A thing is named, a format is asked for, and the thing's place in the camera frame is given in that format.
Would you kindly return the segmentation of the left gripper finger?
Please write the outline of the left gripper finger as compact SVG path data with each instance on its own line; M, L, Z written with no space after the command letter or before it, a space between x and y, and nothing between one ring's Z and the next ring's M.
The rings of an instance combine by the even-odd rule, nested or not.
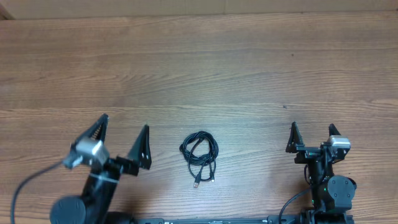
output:
M149 125L144 125L127 155L129 170L149 170L152 164L149 145Z
M90 138L105 142L108 121L109 116L107 114L102 114L92 126L90 126L75 139L73 144L77 145L83 138Z

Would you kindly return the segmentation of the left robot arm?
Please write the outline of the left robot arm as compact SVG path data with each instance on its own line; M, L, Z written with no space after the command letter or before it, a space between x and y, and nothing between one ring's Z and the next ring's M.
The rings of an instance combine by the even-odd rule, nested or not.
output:
M110 212L109 207L123 174L137 176L140 169L151 167L149 126L143 126L126 157L112 158L104 143L108 121L109 116L102 114L72 143L62 164L68 169L85 165L90 167L90 173L81 195L63 197L54 203L50 211L51 223L136 222L130 213Z

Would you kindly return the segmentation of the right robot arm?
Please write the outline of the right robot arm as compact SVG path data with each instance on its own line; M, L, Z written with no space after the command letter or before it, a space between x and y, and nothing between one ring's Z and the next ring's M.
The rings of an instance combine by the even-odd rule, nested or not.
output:
M353 223L346 212L352 209L356 182L335 175L333 164L343 161L351 149L349 139L340 134L334 124L328 127L329 137L318 147L307 147L296 122L290 128L285 151L295 154L294 162L303 164L308 188L289 199L281 208L278 222L282 223ZM295 199L311 193L312 207L304 208L296 218L284 218L283 212Z

